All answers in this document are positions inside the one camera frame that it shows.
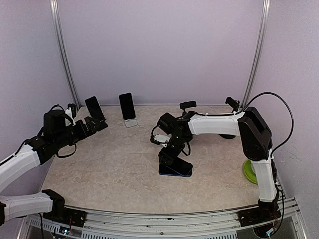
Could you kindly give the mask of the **black folding phone stand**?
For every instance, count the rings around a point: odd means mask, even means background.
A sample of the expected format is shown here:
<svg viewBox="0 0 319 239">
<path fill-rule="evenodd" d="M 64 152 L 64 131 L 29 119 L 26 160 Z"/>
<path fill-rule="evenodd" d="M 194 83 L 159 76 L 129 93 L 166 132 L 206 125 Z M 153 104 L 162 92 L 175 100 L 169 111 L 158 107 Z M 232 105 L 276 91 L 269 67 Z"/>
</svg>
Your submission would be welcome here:
<svg viewBox="0 0 319 239">
<path fill-rule="evenodd" d="M 107 123 L 105 121 L 101 121 L 101 122 L 97 123 L 96 130 L 97 130 L 97 132 L 100 132 L 100 131 L 106 129 L 107 127 L 108 127 Z"/>
</svg>

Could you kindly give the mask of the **black phone silver case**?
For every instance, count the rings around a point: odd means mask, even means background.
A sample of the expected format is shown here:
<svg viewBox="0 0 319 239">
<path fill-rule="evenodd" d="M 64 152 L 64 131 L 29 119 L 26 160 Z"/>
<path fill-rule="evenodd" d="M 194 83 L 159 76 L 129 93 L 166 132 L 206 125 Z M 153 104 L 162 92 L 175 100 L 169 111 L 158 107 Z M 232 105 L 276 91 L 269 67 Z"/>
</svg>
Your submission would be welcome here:
<svg viewBox="0 0 319 239">
<path fill-rule="evenodd" d="M 99 105 L 99 102 L 95 96 L 87 98 L 85 100 L 86 107 L 92 118 L 97 119 L 99 121 L 104 121 L 105 117 L 102 112 L 102 109 Z"/>
</svg>

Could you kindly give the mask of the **white folding phone stand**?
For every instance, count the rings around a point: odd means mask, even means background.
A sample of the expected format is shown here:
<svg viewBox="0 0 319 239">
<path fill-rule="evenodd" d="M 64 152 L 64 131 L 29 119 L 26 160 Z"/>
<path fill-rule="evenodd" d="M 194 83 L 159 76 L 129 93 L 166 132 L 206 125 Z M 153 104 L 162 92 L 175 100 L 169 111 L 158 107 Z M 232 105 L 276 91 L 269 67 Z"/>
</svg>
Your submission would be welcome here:
<svg viewBox="0 0 319 239">
<path fill-rule="evenodd" d="M 138 122 L 136 119 L 128 119 L 124 121 L 124 124 L 126 128 L 131 128 L 137 126 Z"/>
</svg>

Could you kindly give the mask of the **clear phone case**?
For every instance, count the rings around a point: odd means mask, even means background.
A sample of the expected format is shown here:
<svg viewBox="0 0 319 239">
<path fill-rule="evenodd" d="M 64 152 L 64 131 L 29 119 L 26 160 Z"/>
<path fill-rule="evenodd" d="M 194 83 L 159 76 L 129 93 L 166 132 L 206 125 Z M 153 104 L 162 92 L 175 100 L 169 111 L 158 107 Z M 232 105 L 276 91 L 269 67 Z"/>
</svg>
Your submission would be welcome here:
<svg viewBox="0 0 319 239">
<path fill-rule="evenodd" d="M 124 120 L 131 120 L 136 118 L 134 103 L 131 93 L 119 95 L 120 107 Z"/>
</svg>

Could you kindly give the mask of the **black pole stand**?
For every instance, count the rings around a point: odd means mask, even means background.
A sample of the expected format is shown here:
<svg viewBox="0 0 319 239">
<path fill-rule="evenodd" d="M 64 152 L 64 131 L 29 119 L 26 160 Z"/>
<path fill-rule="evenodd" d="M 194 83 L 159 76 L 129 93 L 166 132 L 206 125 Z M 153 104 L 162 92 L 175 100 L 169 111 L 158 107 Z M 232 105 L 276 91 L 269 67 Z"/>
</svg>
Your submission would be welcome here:
<svg viewBox="0 0 319 239">
<path fill-rule="evenodd" d="M 232 97 L 227 97 L 225 103 L 233 108 L 232 110 L 233 112 L 237 112 L 240 107 L 240 101 L 235 100 Z M 228 134 L 220 134 L 220 136 L 223 139 L 228 139 L 228 140 L 234 139 L 236 137 L 235 135 L 228 135 Z"/>
<path fill-rule="evenodd" d="M 186 109 L 192 108 L 192 107 L 197 107 L 197 102 L 196 101 L 186 101 L 186 102 L 180 103 L 179 106 L 183 110 L 182 115 L 185 115 L 185 114 L 187 114 Z"/>
</svg>

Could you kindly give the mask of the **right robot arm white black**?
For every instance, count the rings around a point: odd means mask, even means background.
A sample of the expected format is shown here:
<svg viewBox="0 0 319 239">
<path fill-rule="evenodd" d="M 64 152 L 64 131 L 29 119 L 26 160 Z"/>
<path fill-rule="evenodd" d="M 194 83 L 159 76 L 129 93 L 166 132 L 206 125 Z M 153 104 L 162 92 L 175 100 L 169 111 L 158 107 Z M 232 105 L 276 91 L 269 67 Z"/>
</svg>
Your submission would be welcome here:
<svg viewBox="0 0 319 239">
<path fill-rule="evenodd" d="M 272 133 L 255 107 L 225 114 L 184 111 L 180 117 L 165 113 L 156 126 L 165 135 L 151 134 L 150 141 L 161 145 L 158 154 L 160 174 L 189 177 L 193 165 L 179 157 L 190 147 L 195 135 L 217 134 L 224 138 L 239 137 L 244 155 L 250 160 L 259 187 L 255 217 L 265 221 L 278 208 L 279 190 L 272 160 Z"/>
</svg>

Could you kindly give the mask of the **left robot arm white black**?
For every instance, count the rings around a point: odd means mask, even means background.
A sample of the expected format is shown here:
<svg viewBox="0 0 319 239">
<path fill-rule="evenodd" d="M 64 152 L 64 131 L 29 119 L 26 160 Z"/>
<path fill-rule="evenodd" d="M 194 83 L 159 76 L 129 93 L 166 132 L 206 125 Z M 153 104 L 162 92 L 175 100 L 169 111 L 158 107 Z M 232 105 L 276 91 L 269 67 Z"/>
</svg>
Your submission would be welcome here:
<svg viewBox="0 0 319 239">
<path fill-rule="evenodd" d="M 44 114 L 44 126 L 37 136 L 25 140 L 19 149 L 0 162 L 0 189 L 4 190 L 20 176 L 45 164 L 54 157 L 63 159 L 59 150 L 76 146 L 95 133 L 107 128 L 105 119 L 85 117 L 74 121 L 64 110 L 50 110 Z M 0 198 L 0 223 L 31 214 L 42 214 L 47 219 L 66 221 L 70 211 L 65 199 L 53 190 Z"/>
</svg>

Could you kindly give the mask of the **blue phone underneath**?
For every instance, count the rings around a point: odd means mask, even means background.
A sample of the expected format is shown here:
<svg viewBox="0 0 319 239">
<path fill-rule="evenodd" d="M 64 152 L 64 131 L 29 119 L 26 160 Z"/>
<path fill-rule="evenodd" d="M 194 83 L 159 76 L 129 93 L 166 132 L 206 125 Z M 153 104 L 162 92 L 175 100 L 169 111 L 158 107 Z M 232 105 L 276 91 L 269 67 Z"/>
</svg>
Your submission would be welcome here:
<svg viewBox="0 0 319 239">
<path fill-rule="evenodd" d="M 159 165 L 158 173 L 159 175 L 164 175 L 164 176 L 176 176 L 176 177 L 191 177 L 192 176 L 192 170 L 189 171 L 187 175 L 181 175 L 164 165 Z"/>
</svg>

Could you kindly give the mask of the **green plate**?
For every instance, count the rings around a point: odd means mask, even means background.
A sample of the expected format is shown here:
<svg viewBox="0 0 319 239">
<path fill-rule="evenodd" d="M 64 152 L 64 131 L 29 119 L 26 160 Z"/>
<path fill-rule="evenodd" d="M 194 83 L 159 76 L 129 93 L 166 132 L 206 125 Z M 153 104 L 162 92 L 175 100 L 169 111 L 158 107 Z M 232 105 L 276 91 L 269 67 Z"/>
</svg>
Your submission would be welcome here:
<svg viewBox="0 0 319 239">
<path fill-rule="evenodd" d="M 245 177 L 250 182 L 252 182 L 254 184 L 258 184 L 257 177 L 256 177 L 256 174 L 255 174 L 254 169 L 253 169 L 253 165 L 249 159 L 246 160 L 244 165 L 243 165 L 243 172 L 244 172 Z"/>
</svg>

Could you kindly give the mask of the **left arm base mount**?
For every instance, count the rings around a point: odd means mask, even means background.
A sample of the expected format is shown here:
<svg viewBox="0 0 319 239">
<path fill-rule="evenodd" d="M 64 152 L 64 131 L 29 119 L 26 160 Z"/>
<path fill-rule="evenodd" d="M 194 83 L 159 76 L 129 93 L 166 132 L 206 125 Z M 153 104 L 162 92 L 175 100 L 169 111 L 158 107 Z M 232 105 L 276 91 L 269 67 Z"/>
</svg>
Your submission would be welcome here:
<svg viewBox="0 0 319 239">
<path fill-rule="evenodd" d="M 81 228 L 84 227 L 86 216 L 87 213 L 85 211 L 71 208 L 63 208 L 43 213 L 45 219 Z"/>
</svg>

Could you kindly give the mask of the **front aluminium rail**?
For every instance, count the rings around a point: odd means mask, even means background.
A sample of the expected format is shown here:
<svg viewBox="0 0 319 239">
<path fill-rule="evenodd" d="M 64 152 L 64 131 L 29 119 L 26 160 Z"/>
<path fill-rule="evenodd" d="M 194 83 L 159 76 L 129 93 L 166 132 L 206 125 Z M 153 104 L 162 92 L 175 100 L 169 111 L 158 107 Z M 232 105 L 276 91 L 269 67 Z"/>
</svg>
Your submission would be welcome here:
<svg viewBox="0 0 319 239">
<path fill-rule="evenodd" d="M 280 218 L 242 227 L 237 213 L 249 207 L 215 212 L 137 214 L 85 209 L 84 227 L 30 215 L 19 239 L 305 239 L 307 233 L 295 198 L 280 198 Z"/>
</svg>

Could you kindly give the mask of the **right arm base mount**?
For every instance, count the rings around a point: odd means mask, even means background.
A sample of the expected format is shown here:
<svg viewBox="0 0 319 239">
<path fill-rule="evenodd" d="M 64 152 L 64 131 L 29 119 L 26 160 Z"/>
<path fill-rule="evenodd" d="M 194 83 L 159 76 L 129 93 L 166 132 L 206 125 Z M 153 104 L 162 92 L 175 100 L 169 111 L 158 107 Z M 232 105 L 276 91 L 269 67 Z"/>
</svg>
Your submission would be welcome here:
<svg viewBox="0 0 319 239">
<path fill-rule="evenodd" d="M 242 227 L 251 226 L 267 221 L 274 220 L 281 217 L 281 212 L 278 209 L 270 211 L 268 209 L 252 208 L 246 210 L 240 210 L 238 213 L 240 225 Z"/>
</svg>

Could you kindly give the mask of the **left aluminium frame post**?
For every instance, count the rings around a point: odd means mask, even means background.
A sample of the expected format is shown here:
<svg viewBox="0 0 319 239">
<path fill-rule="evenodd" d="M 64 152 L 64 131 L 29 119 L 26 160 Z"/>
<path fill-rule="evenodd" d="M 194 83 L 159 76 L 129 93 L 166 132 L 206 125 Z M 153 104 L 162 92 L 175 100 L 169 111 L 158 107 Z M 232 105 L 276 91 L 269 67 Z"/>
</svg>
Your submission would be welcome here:
<svg viewBox="0 0 319 239">
<path fill-rule="evenodd" d="M 79 100 L 78 92 L 72 77 L 71 69 L 70 69 L 70 64 L 69 60 L 67 57 L 67 51 L 64 43 L 64 38 L 63 38 L 63 31 L 62 31 L 62 25 L 61 25 L 61 20 L 60 20 L 60 15 L 59 15 L 59 7 L 58 7 L 58 1 L 57 0 L 50 0 L 50 9 L 51 9 L 51 15 L 53 19 L 53 25 L 55 28 L 55 34 L 57 38 L 57 45 L 59 48 L 60 52 L 60 57 L 61 57 L 61 62 L 62 66 L 65 72 L 66 76 L 66 81 L 67 85 L 69 87 L 70 93 L 72 100 L 74 104 L 76 105 L 77 109 L 81 108 L 81 102 Z"/>
</svg>

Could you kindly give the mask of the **aluminium frame post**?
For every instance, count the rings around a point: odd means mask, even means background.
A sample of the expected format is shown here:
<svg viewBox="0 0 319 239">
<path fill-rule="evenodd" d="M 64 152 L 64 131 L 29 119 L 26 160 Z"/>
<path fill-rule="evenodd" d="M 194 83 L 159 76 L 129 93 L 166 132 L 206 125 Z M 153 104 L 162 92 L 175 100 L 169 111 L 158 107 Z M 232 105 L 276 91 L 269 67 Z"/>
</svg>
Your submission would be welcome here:
<svg viewBox="0 0 319 239">
<path fill-rule="evenodd" d="M 263 1 L 261 21 L 260 21 L 259 31 L 257 35 L 257 43 L 256 43 L 253 61 L 252 61 L 252 66 L 249 73 L 248 83 L 246 85 L 245 93 L 242 100 L 242 105 L 241 105 L 242 107 L 248 104 L 248 100 L 253 90 L 253 85 L 255 82 L 260 58 L 262 55 L 263 44 L 264 44 L 264 39 L 266 35 L 266 29 L 267 29 L 269 12 L 270 12 L 270 5 L 271 5 L 270 0 Z"/>
<path fill-rule="evenodd" d="M 53 19 L 53 25 L 55 28 L 55 34 L 57 38 L 57 45 L 59 48 L 60 52 L 60 57 L 61 57 L 61 62 L 62 66 L 65 72 L 66 76 L 66 81 L 67 85 L 69 87 L 70 93 L 72 100 L 74 104 L 76 105 L 77 109 L 81 108 L 81 102 L 79 100 L 78 92 L 72 77 L 71 69 L 70 69 L 70 64 L 69 60 L 67 57 L 67 51 L 64 43 L 64 38 L 63 38 L 63 31 L 62 31 L 62 25 L 61 25 L 61 20 L 60 20 L 60 15 L 59 15 L 59 7 L 58 7 L 58 1 L 57 0 L 50 0 L 50 9 L 51 9 L 51 15 Z"/>
</svg>

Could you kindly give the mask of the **right aluminium frame post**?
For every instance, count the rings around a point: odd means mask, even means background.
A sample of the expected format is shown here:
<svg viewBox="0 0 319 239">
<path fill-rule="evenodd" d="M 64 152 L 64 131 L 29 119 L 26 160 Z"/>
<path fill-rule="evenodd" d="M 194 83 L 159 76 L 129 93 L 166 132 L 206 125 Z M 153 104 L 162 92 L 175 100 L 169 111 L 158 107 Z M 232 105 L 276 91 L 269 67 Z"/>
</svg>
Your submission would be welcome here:
<svg viewBox="0 0 319 239">
<path fill-rule="evenodd" d="M 252 66 L 249 73 L 248 83 L 246 85 L 245 93 L 242 100 L 242 105 L 241 105 L 242 107 L 248 104 L 248 100 L 253 90 L 253 85 L 255 82 L 260 58 L 262 55 L 263 44 L 264 44 L 264 39 L 266 35 L 266 29 L 267 29 L 269 12 L 270 12 L 270 5 L 271 5 L 270 0 L 263 1 L 261 21 L 260 21 L 259 31 L 257 35 L 257 43 L 256 43 L 253 61 L 252 61 Z"/>
</svg>

